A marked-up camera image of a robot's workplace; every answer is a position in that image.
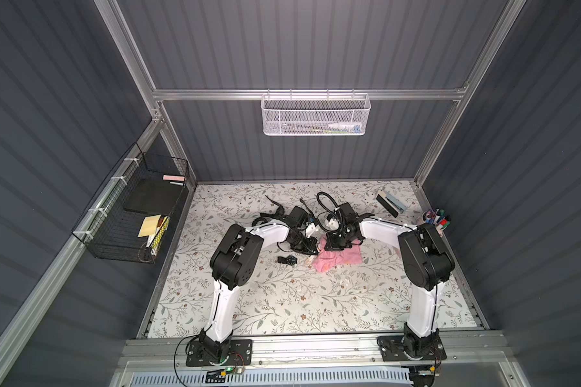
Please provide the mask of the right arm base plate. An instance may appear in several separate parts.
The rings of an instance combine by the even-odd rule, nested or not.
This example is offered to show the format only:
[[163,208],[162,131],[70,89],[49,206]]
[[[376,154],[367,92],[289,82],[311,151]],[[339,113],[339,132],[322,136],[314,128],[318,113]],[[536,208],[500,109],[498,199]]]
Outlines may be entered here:
[[437,361],[448,358],[440,336],[416,338],[413,334],[382,335],[377,338],[377,345],[385,362],[393,361]]

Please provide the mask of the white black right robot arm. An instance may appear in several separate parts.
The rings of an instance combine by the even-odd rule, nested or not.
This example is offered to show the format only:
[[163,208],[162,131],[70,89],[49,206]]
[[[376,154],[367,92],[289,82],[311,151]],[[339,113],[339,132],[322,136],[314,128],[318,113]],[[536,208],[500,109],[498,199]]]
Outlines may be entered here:
[[403,326],[400,347],[412,361],[427,355],[443,360],[437,307],[455,262],[436,227],[430,223],[408,226],[378,219],[371,213],[358,214],[348,203],[325,208],[324,212],[327,222],[319,226],[326,233],[327,250],[344,251],[354,241],[364,240],[377,240],[400,250],[405,275],[413,284],[410,315]]

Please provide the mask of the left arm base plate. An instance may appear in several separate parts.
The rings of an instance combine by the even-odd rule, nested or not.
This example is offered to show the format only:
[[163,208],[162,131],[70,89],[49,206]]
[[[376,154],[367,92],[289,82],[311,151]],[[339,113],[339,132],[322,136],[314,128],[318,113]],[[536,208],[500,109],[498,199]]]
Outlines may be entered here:
[[186,349],[187,367],[251,365],[253,340],[226,340],[224,343],[191,341]]

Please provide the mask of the black strap wristwatch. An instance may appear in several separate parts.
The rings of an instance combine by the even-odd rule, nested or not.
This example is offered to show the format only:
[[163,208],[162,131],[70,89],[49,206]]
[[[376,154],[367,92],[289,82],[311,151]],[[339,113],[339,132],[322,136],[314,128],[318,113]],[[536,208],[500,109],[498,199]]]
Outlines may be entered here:
[[310,215],[310,217],[315,217],[313,211],[311,210],[311,208],[308,206],[308,203],[306,203],[303,198],[300,198],[300,202],[302,203],[302,205],[305,207],[306,212],[308,212],[308,214]]

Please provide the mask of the pink cloth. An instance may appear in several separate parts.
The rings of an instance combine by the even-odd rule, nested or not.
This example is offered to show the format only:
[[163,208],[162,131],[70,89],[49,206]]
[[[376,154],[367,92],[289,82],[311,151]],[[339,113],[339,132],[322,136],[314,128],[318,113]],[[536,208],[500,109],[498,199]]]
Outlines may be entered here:
[[337,252],[323,250],[316,256],[312,262],[312,266],[318,273],[326,273],[337,266],[361,263],[361,248],[359,246],[353,246],[353,248]]

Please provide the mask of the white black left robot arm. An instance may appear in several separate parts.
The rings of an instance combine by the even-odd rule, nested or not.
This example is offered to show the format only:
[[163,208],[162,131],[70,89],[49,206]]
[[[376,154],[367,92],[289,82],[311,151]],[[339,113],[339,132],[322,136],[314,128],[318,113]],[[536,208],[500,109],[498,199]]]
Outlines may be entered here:
[[214,362],[229,355],[240,287],[253,276],[261,250],[286,242],[294,253],[315,256],[317,239],[312,234],[316,229],[316,216],[299,206],[288,214],[278,206],[273,214],[261,213],[250,227],[238,223],[229,227],[210,259],[213,300],[208,321],[198,335],[199,345]]

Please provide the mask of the green dial watch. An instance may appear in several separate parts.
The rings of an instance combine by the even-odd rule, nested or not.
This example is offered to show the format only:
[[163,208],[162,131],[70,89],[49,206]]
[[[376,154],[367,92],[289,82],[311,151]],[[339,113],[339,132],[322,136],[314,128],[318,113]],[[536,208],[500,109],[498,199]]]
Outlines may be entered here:
[[295,256],[278,256],[277,262],[279,264],[289,265],[291,267],[296,266],[298,264],[298,259]]

